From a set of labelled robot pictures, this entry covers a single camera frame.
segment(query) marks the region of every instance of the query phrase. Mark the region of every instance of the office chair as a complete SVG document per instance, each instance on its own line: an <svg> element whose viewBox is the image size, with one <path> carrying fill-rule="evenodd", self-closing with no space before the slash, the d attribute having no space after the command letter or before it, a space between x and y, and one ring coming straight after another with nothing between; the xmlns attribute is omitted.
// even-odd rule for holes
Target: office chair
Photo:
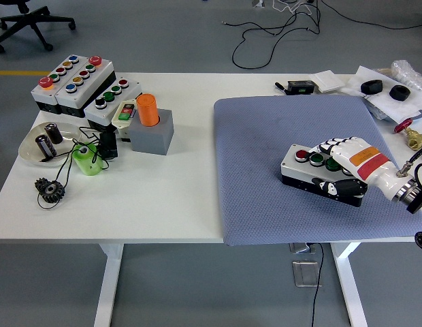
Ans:
<svg viewBox="0 0 422 327"><path fill-rule="evenodd" d="M23 29L25 26L31 26L34 32L39 37L40 41L42 41L44 48L47 51L52 51L54 48L52 44L49 44L45 41L42 33L40 32L39 28L37 27L36 23L38 22L69 22L69 28L74 30L75 20L73 18L68 17L58 17L58 16L51 16L48 7L44 6L40 9L34 10L33 12L29 12L29 8L26 5L26 2L29 0L0 0L1 5L17 5L19 8L19 12L22 15L17 16L9 16L9 17L2 17L0 22L0 29L6 30L8 28L6 22L16 22L13 26L11 26L3 35L0 36L0 53L5 52L4 47L1 45L1 42L15 34L16 32Z"/></svg>

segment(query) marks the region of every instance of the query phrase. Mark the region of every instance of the robotic hand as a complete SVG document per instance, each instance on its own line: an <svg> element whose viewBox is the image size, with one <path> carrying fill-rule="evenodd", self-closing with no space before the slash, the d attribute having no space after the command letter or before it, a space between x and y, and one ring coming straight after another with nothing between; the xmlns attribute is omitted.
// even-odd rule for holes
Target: robotic hand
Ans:
<svg viewBox="0 0 422 327"><path fill-rule="evenodd" d="M422 154L422 149L401 170L362 138L332 138L308 151L309 154L320 152L331 155L357 178L335 183L314 178L312 182L323 191L338 196L358 196L365 193L366 184L378 187L388 200L405 203L411 213L422 207L422 185L418 178L408 174L413 161Z"/></svg>

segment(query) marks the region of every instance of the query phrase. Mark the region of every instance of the blue cushioned mat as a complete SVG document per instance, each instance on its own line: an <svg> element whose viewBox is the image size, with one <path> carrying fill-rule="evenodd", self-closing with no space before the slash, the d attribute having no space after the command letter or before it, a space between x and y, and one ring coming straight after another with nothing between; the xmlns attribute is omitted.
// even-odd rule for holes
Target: blue cushioned mat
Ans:
<svg viewBox="0 0 422 327"><path fill-rule="evenodd" d="M369 187L359 208L284 185L292 144L359 136L392 155L358 97L292 95L218 100L214 105L218 190L227 245L412 236L422 214Z"/></svg>

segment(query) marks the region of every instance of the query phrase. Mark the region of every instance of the table leg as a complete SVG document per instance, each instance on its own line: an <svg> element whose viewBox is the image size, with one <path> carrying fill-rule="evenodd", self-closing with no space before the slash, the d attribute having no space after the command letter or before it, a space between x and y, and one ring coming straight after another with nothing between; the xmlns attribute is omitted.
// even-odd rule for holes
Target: table leg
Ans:
<svg viewBox="0 0 422 327"><path fill-rule="evenodd" d="M122 262L123 244L99 245L107 255L107 264L103 275L101 295L99 296L94 326L110 327L120 263Z"/></svg>
<svg viewBox="0 0 422 327"><path fill-rule="evenodd" d="M360 243L331 243L334 254L336 270L340 278L341 289L346 301L348 317L352 327L367 327L361 299L353 276L352 267L348 256Z"/></svg>

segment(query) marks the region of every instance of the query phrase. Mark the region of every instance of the gray floor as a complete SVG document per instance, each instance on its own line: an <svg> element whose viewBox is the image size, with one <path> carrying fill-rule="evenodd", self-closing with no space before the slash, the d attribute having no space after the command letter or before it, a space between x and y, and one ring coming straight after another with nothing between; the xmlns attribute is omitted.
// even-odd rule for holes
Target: gray floor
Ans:
<svg viewBox="0 0 422 327"><path fill-rule="evenodd" d="M326 2L357 20L392 27L422 23L420 0ZM322 3L321 34L288 34L272 62L255 71L232 64L244 28L221 21L281 25L289 14L273 10L271 0L263 9L252 9L250 0L29 2L31 9L45 4L54 15L73 16L77 29L40 24L54 46L46 52L26 28L3 43L0 70L50 71L74 53L113 60L117 72L352 74L359 65L389 67L406 59L422 73L422 27L359 25ZM0 17L17 13L0 5ZM297 23L307 26L303 17ZM242 65L261 65L275 41L252 33L236 58ZM37 116L30 90L38 79L0 76L0 190ZM325 249L316 326L348 326L330 248ZM97 245L0 245L0 327L92 326L104 259ZM288 245L129 245L112 325L309 326L314 292L294 286L292 260ZM369 326L421 324L422 251L414 244L364 244L351 262Z"/></svg>

